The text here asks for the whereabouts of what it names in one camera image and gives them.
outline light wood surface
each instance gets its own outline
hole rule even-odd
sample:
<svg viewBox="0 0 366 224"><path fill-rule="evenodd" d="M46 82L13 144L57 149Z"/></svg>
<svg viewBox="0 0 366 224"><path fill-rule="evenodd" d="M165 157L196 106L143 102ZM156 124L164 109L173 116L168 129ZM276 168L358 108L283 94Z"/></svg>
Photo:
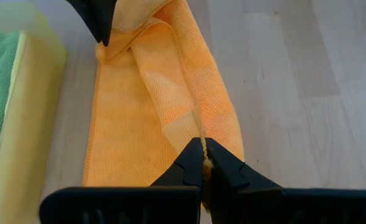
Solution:
<svg viewBox="0 0 366 224"><path fill-rule="evenodd" d="M81 184L95 41L67 3L32 1L68 49L45 197ZM284 187L366 189L366 0L188 2L236 108L247 163Z"/></svg>

